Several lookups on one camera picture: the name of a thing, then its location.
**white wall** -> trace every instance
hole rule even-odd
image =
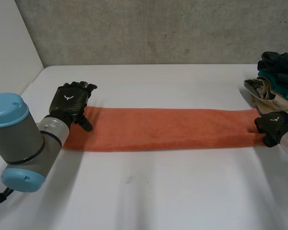
[[[0,0],[0,92],[21,94],[43,65],[14,0]]]

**black cable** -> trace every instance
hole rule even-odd
[[[5,201],[6,198],[7,198],[10,194],[12,194],[12,192],[14,192],[14,190],[12,190],[12,189],[10,189],[10,188],[6,188],[3,193],[0,193],[0,203],[2,203],[3,201]]]

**table surface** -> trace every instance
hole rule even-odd
[[[256,75],[256,65],[56,66],[22,97],[37,122],[72,81],[98,86],[91,106],[244,110],[243,80]],[[0,174],[5,165],[0,157]],[[279,147],[62,150],[38,192],[0,204],[7,229],[288,230],[288,156]]]

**light blue cap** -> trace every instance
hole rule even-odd
[[[2,171],[2,183],[15,191],[23,193],[36,192],[46,178],[34,171],[19,168],[7,168]]]
[[[29,114],[29,108],[21,96],[11,93],[0,93],[0,128],[15,125]]]

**orange towel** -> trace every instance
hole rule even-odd
[[[68,150],[138,151],[237,148],[262,145],[255,109],[142,109],[87,107],[94,127],[85,132],[72,125]]]

